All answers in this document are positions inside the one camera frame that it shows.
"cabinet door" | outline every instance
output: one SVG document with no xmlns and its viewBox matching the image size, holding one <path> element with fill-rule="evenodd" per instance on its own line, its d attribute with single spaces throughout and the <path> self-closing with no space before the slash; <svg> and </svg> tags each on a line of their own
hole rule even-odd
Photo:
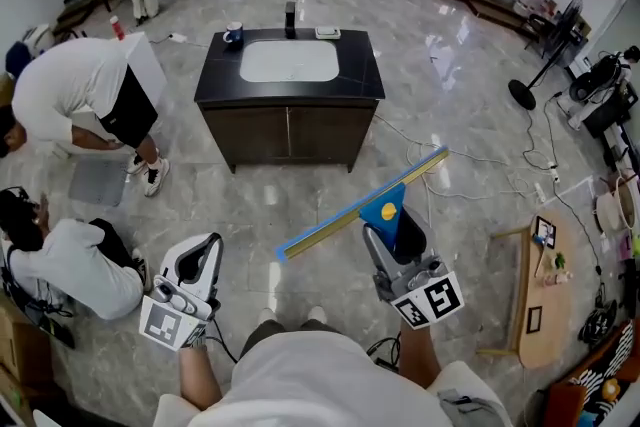
<svg viewBox="0 0 640 427">
<path fill-rule="evenodd" d="M 355 162 L 375 107 L 290 107 L 291 157 Z"/>
<path fill-rule="evenodd" d="M 229 165 L 288 157 L 286 107 L 204 110 L 203 116 Z"/>
</svg>

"bathroom vanity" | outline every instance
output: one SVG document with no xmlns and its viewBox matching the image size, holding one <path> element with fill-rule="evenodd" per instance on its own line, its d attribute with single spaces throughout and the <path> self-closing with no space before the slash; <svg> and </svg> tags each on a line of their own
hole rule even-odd
<svg viewBox="0 0 640 427">
<path fill-rule="evenodd" d="M 232 172 L 243 164 L 344 164 L 353 169 L 384 88 L 369 36 L 314 29 L 216 33 L 195 102 Z"/>
</svg>

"black shorts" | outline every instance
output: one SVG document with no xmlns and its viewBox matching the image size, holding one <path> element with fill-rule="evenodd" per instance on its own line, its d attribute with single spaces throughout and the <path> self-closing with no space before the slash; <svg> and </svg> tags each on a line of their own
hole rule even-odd
<svg viewBox="0 0 640 427">
<path fill-rule="evenodd" d="M 100 123 L 110 134 L 132 148 L 140 146 L 151 127 L 158 119 L 158 113 L 149 101 L 133 70 L 127 66 L 118 98 L 113 109 Z"/>
</svg>

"white sock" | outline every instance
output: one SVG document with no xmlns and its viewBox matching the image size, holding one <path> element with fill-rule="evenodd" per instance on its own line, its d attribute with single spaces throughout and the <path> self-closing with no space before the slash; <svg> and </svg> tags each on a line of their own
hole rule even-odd
<svg viewBox="0 0 640 427">
<path fill-rule="evenodd" d="M 160 171 L 160 168 L 162 167 L 160 156 L 158 156 L 158 159 L 153 164 L 148 164 L 148 165 L 149 165 L 149 169 Z"/>
</svg>

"red bottle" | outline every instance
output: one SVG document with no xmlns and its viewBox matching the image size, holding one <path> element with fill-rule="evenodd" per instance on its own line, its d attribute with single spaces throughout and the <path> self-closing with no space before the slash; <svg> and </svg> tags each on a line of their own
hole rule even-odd
<svg viewBox="0 0 640 427">
<path fill-rule="evenodd" d="M 113 27 L 113 32 L 116 33 L 116 37 L 122 41 L 124 39 L 124 31 L 122 30 L 122 26 L 120 25 L 120 20 L 118 20 L 117 16 L 111 17 L 111 27 Z"/>
</svg>

